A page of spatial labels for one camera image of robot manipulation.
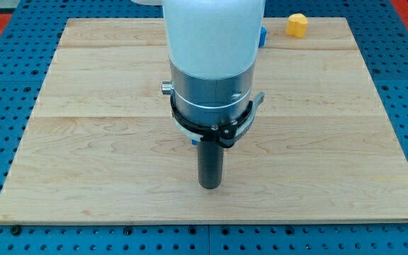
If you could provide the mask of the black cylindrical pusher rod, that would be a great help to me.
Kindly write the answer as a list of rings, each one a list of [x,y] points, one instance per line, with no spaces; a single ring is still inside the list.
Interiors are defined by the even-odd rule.
[[[217,188],[222,181],[224,149],[215,142],[198,143],[198,182],[206,189]]]

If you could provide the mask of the blue block behind arm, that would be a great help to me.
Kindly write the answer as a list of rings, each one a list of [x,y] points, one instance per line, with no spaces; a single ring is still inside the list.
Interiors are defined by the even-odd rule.
[[[265,27],[261,28],[259,45],[258,47],[263,47],[266,43],[267,29]]]

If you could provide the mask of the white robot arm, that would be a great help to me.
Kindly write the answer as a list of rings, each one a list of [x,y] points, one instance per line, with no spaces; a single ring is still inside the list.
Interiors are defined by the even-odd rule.
[[[264,93],[250,96],[261,39],[264,0],[161,0],[176,126],[198,145],[198,182],[222,181],[224,150],[249,130]]]

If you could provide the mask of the silver flange with black clamp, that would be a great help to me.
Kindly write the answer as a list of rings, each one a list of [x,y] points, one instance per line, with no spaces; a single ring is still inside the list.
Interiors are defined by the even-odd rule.
[[[202,79],[170,65],[172,116],[176,126],[197,142],[214,142],[223,148],[233,147],[249,130],[265,93],[250,99],[254,66],[224,79]]]

